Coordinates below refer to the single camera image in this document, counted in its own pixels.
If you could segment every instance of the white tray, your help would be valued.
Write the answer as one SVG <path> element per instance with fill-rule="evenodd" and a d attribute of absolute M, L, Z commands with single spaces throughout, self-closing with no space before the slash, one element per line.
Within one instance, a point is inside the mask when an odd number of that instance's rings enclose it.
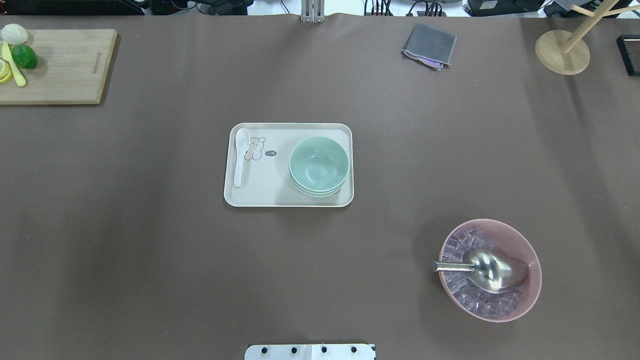
<path fill-rule="evenodd" d="M 244 155 L 242 186 L 234 186 L 236 131 L 249 130 L 251 144 Z M 349 174 L 340 192 L 326 197 L 302 193 L 289 175 L 293 147 L 311 136 L 325 136 L 339 143 L 349 157 Z M 225 173 L 225 200 L 237 207 L 329 207 L 347 206 L 353 200 L 353 142 L 344 124 L 244 122 L 231 129 Z"/>

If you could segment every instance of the gray cloth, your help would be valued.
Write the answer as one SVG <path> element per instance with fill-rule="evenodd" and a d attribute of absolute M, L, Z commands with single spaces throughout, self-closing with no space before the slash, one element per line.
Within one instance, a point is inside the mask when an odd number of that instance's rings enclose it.
<path fill-rule="evenodd" d="M 451 54 L 457 39 L 458 36 L 452 33 L 416 24 L 402 53 L 436 70 L 442 70 L 444 65 L 451 65 Z"/>

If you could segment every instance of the garlic bulb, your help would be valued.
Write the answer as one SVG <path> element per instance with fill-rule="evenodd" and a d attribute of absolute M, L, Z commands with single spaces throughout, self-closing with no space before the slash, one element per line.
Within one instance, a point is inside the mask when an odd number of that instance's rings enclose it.
<path fill-rule="evenodd" d="M 24 44 L 28 38 L 27 29 L 18 24 L 7 24 L 2 28 L 2 39 L 11 45 Z"/>

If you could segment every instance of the cartoon bear print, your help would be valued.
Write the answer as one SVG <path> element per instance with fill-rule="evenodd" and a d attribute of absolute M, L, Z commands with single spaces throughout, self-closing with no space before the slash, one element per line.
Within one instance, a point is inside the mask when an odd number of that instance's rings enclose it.
<path fill-rule="evenodd" d="M 264 149 L 264 142 L 267 138 L 250 138 L 249 148 L 244 154 L 245 160 L 260 160 L 262 158 L 262 150 Z"/>

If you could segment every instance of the stacked bowls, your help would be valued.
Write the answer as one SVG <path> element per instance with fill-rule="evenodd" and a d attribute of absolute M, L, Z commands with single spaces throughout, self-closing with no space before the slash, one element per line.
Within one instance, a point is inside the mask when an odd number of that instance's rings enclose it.
<path fill-rule="evenodd" d="M 325 197 L 342 188 L 349 172 L 347 152 L 332 139 L 306 138 L 289 156 L 289 173 L 298 189 L 314 197 Z"/>

